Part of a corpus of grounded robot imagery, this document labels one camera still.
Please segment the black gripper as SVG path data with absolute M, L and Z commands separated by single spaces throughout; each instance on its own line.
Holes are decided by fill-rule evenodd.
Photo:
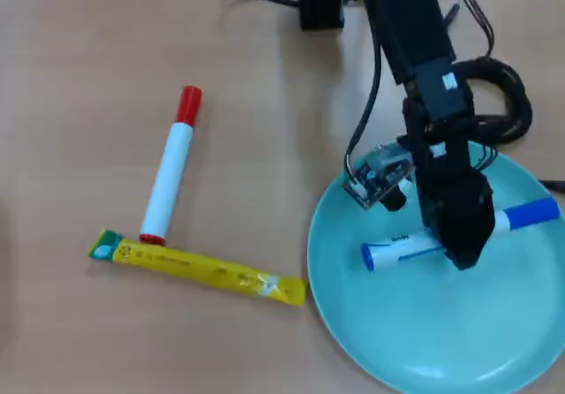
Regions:
M 432 127 L 424 104 L 403 100 L 406 134 L 398 143 L 411 154 L 424 226 L 459 270 L 473 268 L 493 234 L 493 191 L 471 164 L 467 132 L 448 120 Z

